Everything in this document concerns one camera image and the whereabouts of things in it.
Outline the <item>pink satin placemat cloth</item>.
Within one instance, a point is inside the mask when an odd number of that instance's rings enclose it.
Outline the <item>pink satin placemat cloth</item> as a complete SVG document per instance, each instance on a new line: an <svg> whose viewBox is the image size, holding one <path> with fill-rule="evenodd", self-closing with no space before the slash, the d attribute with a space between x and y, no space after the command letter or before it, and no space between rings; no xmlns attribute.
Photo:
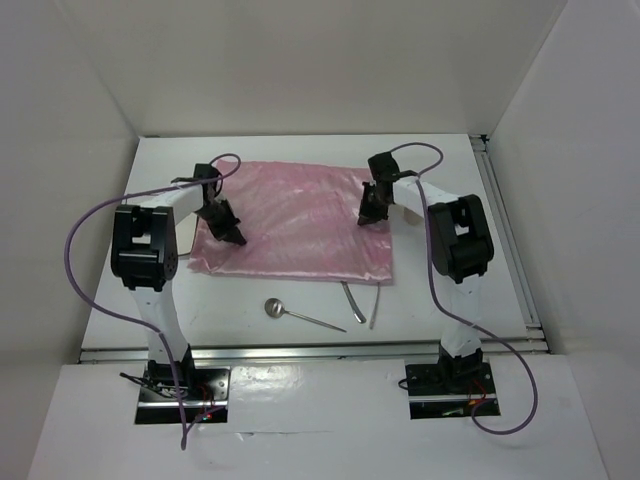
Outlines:
<svg viewBox="0 0 640 480"><path fill-rule="evenodd" d="M229 161L222 193L239 218L244 246L218 241L199 222L188 261L209 275L389 284L392 236L386 221L360 227L366 168Z"/></svg>

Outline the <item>silver spoon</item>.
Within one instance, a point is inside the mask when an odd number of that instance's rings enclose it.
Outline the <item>silver spoon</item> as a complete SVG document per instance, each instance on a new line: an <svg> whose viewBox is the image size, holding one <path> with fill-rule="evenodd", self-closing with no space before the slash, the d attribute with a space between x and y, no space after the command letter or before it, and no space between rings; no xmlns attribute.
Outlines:
<svg viewBox="0 0 640 480"><path fill-rule="evenodd" d="M269 298L269 299L267 299L264 302L264 311L270 318L273 318L273 319L279 319L279 318L282 318L284 316L291 316L293 318L296 318L296 319L299 319L299 320L314 324L316 326L320 326L320 327L323 327L323 328L326 328L326 329L330 329L330 330L333 330L333 331L337 331L337 332L341 332L341 333L346 333L346 330L341 328L341 327L329 324L327 322L318 320L318 319L310 317L308 315L304 315L304 314L300 314L300 313L288 310L285 307L284 303L280 299L277 299L277 298Z"/></svg>

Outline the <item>silver fork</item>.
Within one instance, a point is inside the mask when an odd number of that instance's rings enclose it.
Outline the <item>silver fork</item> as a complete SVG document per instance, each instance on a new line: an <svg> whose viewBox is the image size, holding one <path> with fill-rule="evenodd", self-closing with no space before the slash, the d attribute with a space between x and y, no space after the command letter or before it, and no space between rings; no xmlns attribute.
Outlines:
<svg viewBox="0 0 640 480"><path fill-rule="evenodd" d="M382 284L378 282L376 285L374 304L373 304L371 315L369 318L369 327L368 327L369 330L373 330L376 324L377 315L379 311L379 304L380 304L381 287L382 287Z"/></svg>

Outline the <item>silver table knife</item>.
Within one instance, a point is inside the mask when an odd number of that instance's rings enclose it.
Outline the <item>silver table knife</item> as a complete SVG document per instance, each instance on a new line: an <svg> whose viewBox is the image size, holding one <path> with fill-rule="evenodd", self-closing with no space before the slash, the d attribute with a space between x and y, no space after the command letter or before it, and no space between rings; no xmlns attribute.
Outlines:
<svg viewBox="0 0 640 480"><path fill-rule="evenodd" d="M347 282L342 282L341 285L342 285L343 291L345 293L347 302L348 302L348 304L349 304L349 306L351 308L351 311L352 311L356 321L359 324L365 324L367 319L364 316L364 314L362 313L361 309L359 308L359 306L358 306L353 294L351 293L351 290L350 290L350 287L349 287L348 283Z"/></svg>

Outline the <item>beige paper cup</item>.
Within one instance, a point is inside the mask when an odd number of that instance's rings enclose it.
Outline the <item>beige paper cup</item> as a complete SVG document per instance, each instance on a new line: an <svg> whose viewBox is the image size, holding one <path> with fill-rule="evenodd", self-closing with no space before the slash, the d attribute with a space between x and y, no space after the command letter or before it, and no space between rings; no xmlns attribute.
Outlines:
<svg viewBox="0 0 640 480"><path fill-rule="evenodd" d="M418 226L423 221L423 217L420 214L408 208L403 209L403 219L408 225L411 226Z"/></svg>

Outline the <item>white square plate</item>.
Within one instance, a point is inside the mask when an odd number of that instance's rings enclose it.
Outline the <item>white square plate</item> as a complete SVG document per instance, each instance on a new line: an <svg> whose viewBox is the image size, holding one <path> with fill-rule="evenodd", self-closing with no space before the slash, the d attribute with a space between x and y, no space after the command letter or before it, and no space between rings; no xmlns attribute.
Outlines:
<svg viewBox="0 0 640 480"><path fill-rule="evenodd" d="M191 213L176 224L176 239L178 256L188 258L191 255L197 233L198 217Z"/></svg>

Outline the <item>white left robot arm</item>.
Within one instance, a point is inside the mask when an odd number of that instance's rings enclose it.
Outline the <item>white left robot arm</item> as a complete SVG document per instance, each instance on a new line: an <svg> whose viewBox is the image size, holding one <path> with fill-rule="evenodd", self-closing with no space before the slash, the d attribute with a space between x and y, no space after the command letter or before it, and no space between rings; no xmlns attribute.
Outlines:
<svg viewBox="0 0 640 480"><path fill-rule="evenodd" d="M200 163L179 188L141 205L121 205L114 215L111 270L132 296L147 335L147 374L176 399L196 390L198 374L191 347L182 333L172 292L179 267L176 226L194 214L214 238L246 244L230 202L222 195L223 175L212 163Z"/></svg>

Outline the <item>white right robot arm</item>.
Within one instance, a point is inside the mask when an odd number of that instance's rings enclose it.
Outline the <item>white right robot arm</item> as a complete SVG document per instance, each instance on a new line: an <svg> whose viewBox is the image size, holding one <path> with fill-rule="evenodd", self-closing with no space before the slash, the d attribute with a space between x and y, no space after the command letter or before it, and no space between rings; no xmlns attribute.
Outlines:
<svg viewBox="0 0 640 480"><path fill-rule="evenodd" d="M427 273L447 282L448 307L436 307L454 321L439 343L436 379L448 392L460 391L480 370L483 352L478 330L481 278L494 258L494 244L481 199L458 195L421 180L416 172L402 171L390 152L368 159L372 176L363 184L358 221L360 226L388 218L389 207L398 205L419 215L427 227Z"/></svg>

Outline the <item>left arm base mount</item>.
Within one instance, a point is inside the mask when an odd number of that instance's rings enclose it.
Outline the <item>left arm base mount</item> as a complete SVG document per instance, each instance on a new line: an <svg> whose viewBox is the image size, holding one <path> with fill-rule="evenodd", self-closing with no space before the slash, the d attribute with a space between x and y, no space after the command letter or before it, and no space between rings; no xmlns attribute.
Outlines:
<svg viewBox="0 0 640 480"><path fill-rule="evenodd" d="M176 388L171 379L167 383L153 383L147 373L134 376L121 372L119 376L139 388L136 425L181 423ZM230 380L229 367L204 368L198 372L194 387L180 387L188 425L228 421Z"/></svg>

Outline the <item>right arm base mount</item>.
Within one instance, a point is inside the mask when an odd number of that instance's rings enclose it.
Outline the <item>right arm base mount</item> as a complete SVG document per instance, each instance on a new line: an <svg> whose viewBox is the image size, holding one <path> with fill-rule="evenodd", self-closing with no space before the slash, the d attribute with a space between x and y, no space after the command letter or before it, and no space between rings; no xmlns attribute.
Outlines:
<svg viewBox="0 0 640 480"><path fill-rule="evenodd" d="M480 370L457 380L445 381L436 364L408 364L398 387L408 394L412 420L500 416L493 374L488 362Z"/></svg>

